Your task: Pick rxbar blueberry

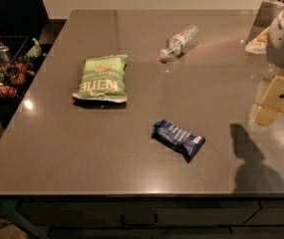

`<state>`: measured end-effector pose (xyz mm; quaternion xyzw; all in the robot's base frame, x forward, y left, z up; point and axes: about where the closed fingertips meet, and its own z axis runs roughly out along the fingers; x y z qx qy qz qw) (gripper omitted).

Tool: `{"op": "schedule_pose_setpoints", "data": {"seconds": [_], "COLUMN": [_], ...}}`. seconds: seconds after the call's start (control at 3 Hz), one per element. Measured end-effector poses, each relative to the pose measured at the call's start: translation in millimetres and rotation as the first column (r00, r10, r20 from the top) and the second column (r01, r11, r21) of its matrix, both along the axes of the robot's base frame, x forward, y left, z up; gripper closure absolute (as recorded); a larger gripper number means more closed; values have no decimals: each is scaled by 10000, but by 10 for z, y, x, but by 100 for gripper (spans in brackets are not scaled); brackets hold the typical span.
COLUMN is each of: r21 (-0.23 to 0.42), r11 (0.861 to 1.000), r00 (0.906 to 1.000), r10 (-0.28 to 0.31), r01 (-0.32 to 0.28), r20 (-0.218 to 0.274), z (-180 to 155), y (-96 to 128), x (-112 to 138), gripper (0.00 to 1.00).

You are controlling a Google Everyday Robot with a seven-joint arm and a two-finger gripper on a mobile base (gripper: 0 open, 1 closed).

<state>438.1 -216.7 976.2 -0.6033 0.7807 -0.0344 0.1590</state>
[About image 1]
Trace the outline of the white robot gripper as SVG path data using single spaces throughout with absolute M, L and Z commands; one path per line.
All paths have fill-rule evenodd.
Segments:
M 271 64 L 284 68 L 284 8 L 270 25 L 266 54 Z M 270 126 L 283 114 L 284 70 L 261 81 L 249 118 L 256 124 Z

